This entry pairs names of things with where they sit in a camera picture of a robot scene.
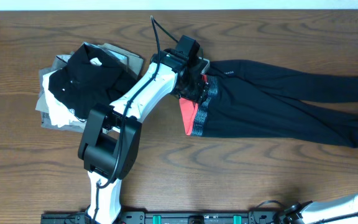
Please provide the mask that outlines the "black leggings with red waistband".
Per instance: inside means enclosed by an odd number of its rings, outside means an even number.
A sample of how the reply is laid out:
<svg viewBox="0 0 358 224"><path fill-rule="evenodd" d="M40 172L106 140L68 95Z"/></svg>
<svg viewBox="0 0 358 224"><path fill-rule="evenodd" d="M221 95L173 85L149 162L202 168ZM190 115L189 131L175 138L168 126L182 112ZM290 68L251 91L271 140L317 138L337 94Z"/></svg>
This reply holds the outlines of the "black leggings with red waistband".
<svg viewBox="0 0 358 224"><path fill-rule="evenodd" d="M321 75L251 60L211 63L206 98L180 98L189 136L293 138L358 147L358 115L323 103L358 102L358 77Z"/></svg>

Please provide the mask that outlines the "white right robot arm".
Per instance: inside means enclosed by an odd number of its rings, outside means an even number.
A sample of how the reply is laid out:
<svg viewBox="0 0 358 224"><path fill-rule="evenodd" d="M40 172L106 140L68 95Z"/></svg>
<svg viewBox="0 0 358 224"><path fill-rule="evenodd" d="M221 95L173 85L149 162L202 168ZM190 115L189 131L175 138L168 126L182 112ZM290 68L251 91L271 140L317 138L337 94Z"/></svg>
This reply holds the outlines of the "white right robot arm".
<svg viewBox="0 0 358 224"><path fill-rule="evenodd" d="M358 193L328 202L296 203L279 213L279 224L358 224Z"/></svg>

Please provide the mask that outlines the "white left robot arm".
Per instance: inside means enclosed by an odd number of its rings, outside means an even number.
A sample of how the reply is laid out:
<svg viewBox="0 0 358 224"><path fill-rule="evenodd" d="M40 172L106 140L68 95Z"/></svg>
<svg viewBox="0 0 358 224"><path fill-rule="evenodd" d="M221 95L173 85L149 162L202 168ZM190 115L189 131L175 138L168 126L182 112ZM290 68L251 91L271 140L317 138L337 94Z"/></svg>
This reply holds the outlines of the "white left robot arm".
<svg viewBox="0 0 358 224"><path fill-rule="evenodd" d="M166 95L202 103L208 90L203 75L208 69L200 44L184 35L175 48L153 55L146 74L127 93L89 112L78 149L91 181L85 223L116 221L121 182L136 160L145 118Z"/></svg>

